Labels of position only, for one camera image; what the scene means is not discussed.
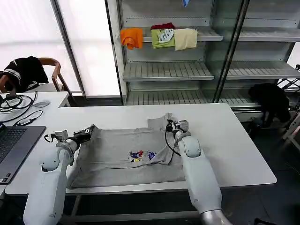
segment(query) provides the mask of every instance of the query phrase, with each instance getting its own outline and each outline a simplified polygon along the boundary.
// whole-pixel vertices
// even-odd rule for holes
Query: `metal shelf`
[[[260,105],[257,102],[251,100],[251,97],[248,94],[249,89],[224,89],[221,93],[219,103],[226,103],[231,108],[239,107],[259,107]],[[204,92],[205,96],[212,95],[214,92]],[[296,99],[290,98],[290,107],[295,108],[297,102]]]
[[[207,103],[200,90],[132,91],[126,105],[174,105]]]
[[[227,80],[300,78],[300,72],[283,61],[233,61]]]
[[[296,28],[244,27],[239,41],[297,42],[300,30]]]
[[[123,81],[212,80],[203,62],[127,63]]]
[[[152,35],[150,27],[141,27],[143,30],[143,42],[152,42]],[[177,29],[189,28],[189,27],[176,27]],[[222,41],[223,36],[217,34],[210,27],[190,27],[198,30],[197,41]]]

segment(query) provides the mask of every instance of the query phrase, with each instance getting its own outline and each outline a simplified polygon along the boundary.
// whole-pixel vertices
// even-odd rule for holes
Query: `orange cloth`
[[[127,45],[127,48],[143,47],[143,30],[141,28],[130,28],[120,31],[122,45]]]

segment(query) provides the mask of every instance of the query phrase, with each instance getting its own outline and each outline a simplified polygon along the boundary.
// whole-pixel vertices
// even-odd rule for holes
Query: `folded cloth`
[[[165,143],[165,124],[171,113],[149,120],[149,127],[101,130],[94,128],[89,142],[81,145],[69,188],[133,185],[184,181],[181,158]],[[167,140],[173,146],[174,138]],[[150,161],[131,162],[128,152],[155,152]]]
[[[171,22],[163,23],[163,24],[159,24],[159,25],[153,25],[151,27],[151,30],[159,30],[159,29],[175,29],[175,27]]]
[[[127,45],[130,50],[143,47],[143,30],[141,28],[121,30],[120,38],[122,45]]]
[[[198,31],[195,29],[174,30],[175,51],[197,47]]]
[[[183,3],[183,6],[184,6],[184,7],[187,7],[187,6],[188,6],[188,3],[189,3],[189,0],[182,0],[182,3]]]
[[[152,48],[168,48],[175,46],[174,29],[151,30]]]

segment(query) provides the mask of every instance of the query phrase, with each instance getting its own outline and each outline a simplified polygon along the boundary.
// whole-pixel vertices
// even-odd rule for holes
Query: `green cloth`
[[[162,33],[164,33],[164,29],[162,30],[151,30],[152,35],[152,48],[168,48],[168,47],[174,47],[175,46],[175,38],[174,36],[172,39],[165,43],[160,43],[158,36],[160,36]]]

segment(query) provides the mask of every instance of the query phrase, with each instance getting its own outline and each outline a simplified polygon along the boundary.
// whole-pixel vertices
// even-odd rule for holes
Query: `laptop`
[[[0,185],[8,184],[46,127],[6,127],[0,124]]]

